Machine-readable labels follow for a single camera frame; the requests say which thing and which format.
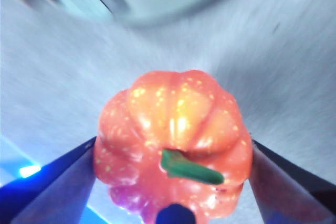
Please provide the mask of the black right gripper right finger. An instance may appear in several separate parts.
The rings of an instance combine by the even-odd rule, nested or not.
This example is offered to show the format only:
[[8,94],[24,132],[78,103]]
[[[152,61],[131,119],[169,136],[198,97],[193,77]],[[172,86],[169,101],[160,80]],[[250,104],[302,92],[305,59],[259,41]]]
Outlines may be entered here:
[[253,141],[249,178],[264,223],[335,223],[335,184]]

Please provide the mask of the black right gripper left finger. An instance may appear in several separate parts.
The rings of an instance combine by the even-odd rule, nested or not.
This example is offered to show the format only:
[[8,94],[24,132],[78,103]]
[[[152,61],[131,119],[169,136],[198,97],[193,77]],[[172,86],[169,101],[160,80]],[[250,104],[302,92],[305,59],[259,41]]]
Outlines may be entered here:
[[1,223],[79,223],[92,191],[92,138],[1,188]]

